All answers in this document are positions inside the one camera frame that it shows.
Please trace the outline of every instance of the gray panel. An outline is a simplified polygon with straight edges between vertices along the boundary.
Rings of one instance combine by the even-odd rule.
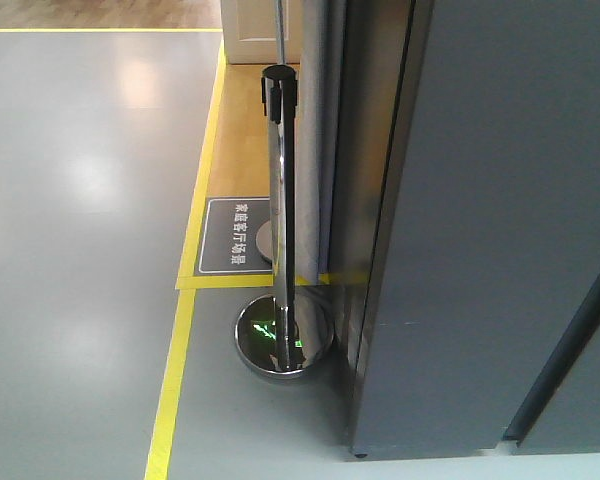
[[[600,451],[600,327],[521,446],[522,453]]]
[[[219,41],[0,34],[0,479],[142,478]]]
[[[347,2],[329,271],[336,333],[352,378],[410,3]]]
[[[494,447],[599,271],[600,2],[436,2],[354,451]]]

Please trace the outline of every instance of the gray cabinet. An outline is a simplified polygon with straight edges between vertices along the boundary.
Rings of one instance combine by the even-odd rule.
[[[369,117],[339,133],[331,255],[350,445],[370,458],[470,455],[502,439],[600,273],[600,2],[416,0],[400,41],[365,29],[350,3],[347,41],[380,36],[404,61],[395,96],[370,99],[372,85],[347,77],[363,65],[345,46],[343,108],[395,105],[388,134]],[[381,150],[352,147],[365,136]],[[366,190],[365,171],[382,172]],[[600,445],[585,413],[596,362],[587,349],[530,447]],[[590,435],[564,440],[584,424]]]

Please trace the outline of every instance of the gray floor sticker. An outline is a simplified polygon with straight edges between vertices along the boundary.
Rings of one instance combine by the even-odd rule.
[[[256,233],[268,220],[268,197],[208,199],[196,273],[271,272],[256,247]]]

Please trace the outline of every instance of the gray floor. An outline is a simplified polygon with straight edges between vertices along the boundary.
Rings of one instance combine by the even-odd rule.
[[[142,478],[219,41],[0,34],[0,479]]]

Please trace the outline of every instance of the floor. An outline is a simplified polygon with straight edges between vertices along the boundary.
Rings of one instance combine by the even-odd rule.
[[[220,26],[220,0],[0,0],[0,28]]]
[[[266,140],[260,67],[216,73],[219,42],[0,33],[0,479],[600,479],[600,454],[359,461],[331,363],[240,362],[270,275],[194,265],[208,197],[268,193]]]
[[[142,478],[219,43],[0,33],[0,479]]]

